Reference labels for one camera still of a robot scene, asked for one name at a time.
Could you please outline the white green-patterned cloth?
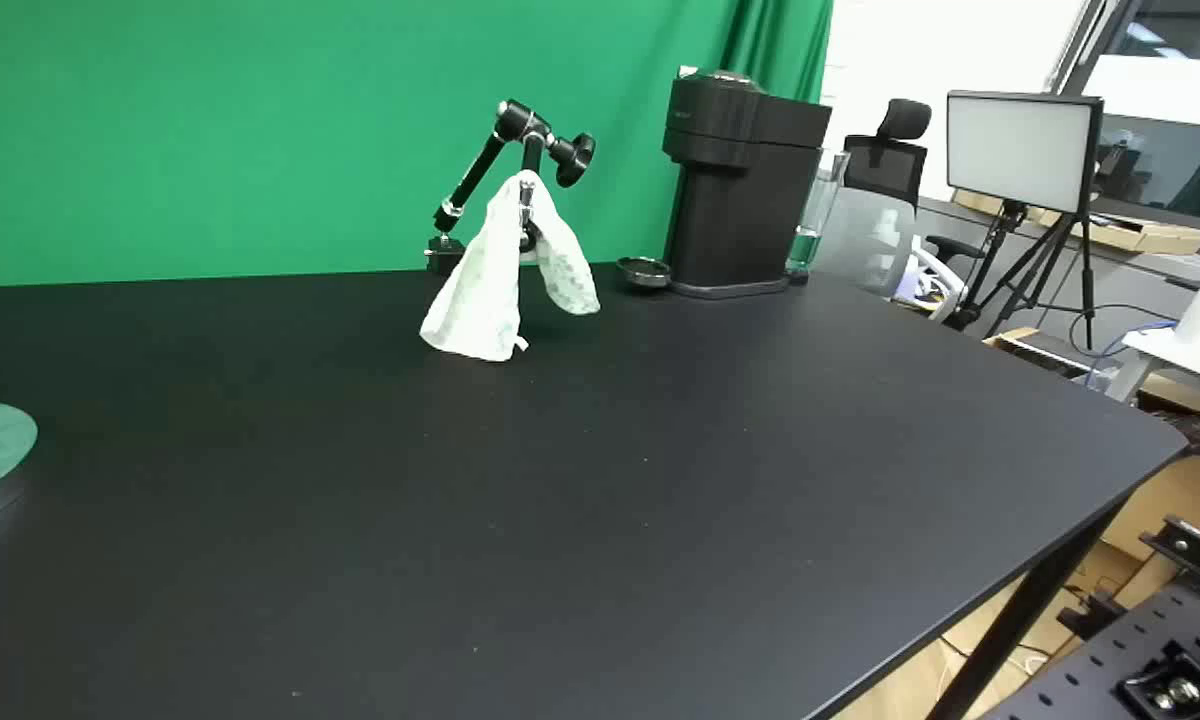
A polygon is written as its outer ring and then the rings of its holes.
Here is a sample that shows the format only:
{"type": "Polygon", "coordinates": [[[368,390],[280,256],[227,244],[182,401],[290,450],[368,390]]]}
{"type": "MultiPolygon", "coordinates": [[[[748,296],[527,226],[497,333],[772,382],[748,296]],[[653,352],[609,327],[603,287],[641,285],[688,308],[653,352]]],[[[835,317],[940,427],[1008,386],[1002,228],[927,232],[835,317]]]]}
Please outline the white green-patterned cloth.
{"type": "Polygon", "coordinates": [[[598,312],[597,277],[573,226],[555,213],[534,174],[514,174],[492,193],[481,232],[427,304],[418,319],[427,347],[487,364],[503,364],[527,347],[520,335],[523,228],[539,232],[533,264],[546,302],[566,317],[598,312]]]}

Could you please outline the black coffee machine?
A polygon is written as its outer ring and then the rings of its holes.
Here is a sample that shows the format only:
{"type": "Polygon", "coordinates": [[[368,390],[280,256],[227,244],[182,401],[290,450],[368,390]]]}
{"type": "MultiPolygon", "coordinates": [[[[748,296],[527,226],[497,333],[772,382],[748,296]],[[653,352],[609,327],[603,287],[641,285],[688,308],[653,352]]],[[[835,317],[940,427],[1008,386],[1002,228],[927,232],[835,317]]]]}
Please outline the black coffee machine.
{"type": "Polygon", "coordinates": [[[664,154],[680,170],[664,264],[682,292],[787,282],[787,254],[832,108],[772,98],[748,78],[670,79],[664,154]]]}

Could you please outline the black office chair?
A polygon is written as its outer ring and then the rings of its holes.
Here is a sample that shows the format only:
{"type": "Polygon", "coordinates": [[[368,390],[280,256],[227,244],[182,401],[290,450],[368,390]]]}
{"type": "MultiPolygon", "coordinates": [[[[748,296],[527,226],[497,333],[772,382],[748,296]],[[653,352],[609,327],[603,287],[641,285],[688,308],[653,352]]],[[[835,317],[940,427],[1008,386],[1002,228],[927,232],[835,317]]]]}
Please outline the black office chair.
{"type": "Polygon", "coordinates": [[[927,161],[919,137],[927,123],[927,106],[895,98],[872,137],[844,141],[844,183],[917,204],[927,161]]]}

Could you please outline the black light tripod stand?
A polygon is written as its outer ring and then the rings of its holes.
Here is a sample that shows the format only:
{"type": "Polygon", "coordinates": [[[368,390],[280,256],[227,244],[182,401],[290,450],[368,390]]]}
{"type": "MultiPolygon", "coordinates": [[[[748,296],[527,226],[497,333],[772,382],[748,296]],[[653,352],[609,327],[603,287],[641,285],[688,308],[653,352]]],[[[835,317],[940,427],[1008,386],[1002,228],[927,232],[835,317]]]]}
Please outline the black light tripod stand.
{"type": "Polygon", "coordinates": [[[970,274],[968,296],[947,317],[947,327],[968,327],[984,312],[992,312],[988,333],[999,333],[999,325],[1010,312],[1028,312],[1038,304],[1045,285],[1050,282],[1055,260],[1067,244],[1078,254],[1078,304],[1076,317],[1083,325],[1096,325],[1096,282],[1092,282],[1092,226],[1083,213],[1058,213],[1045,226],[1045,232],[1002,268],[992,274],[992,264],[1002,254],[1002,242],[1028,221],[1028,209],[1020,199],[1008,199],[1002,213],[988,226],[978,264],[970,274]]]}

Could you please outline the LED light panel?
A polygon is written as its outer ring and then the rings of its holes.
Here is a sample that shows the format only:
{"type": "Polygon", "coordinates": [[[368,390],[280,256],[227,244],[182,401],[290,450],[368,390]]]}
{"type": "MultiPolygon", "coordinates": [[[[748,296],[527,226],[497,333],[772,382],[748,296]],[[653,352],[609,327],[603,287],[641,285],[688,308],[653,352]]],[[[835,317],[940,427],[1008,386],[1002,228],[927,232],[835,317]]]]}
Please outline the LED light panel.
{"type": "Polygon", "coordinates": [[[961,193],[1078,217],[1099,115],[1099,98],[950,93],[945,101],[945,179],[961,193]]]}

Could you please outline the green backdrop curtain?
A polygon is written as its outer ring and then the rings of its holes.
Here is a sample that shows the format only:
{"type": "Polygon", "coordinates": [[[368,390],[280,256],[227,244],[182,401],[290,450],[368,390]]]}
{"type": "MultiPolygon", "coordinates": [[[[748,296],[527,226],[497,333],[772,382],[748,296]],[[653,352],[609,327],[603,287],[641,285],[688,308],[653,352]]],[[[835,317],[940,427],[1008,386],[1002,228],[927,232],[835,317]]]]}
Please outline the green backdrop curtain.
{"type": "Polygon", "coordinates": [[[503,101],[589,132],[584,254],[664,244],[669,84],[823,84],[844,0],[0,0],[0,285],[382,274],[503,101]]]}

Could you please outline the wooden desk with clutter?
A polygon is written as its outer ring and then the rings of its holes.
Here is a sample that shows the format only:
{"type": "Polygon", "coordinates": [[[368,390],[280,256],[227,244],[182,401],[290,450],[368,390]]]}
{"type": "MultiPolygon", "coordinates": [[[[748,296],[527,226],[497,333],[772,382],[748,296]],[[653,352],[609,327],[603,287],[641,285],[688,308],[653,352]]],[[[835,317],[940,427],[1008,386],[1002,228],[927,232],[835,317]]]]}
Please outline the wooden desk with clutter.
{"type": "Polygon", "coordinates": [[[1134,256],[1142,268],[1176,277],[1180,285],[1200,285],[1200,228],[1139,217],[1092,217],[1071,228],[1071,236],[1134,256]]]}

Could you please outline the black perforated breadboard cart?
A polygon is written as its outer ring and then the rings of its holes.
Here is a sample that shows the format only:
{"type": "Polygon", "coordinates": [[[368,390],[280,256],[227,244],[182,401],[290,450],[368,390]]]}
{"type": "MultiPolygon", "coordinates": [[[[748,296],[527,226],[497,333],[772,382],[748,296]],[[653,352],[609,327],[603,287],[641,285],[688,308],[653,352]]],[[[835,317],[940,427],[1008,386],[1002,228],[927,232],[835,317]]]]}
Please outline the black perforated breadboard cart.
{"type": "Polygon", "coordinates": [[[1152,547],[1176,576],[984,720],[1200,720],[1200,528],[1169,520],[1152,547]]]}

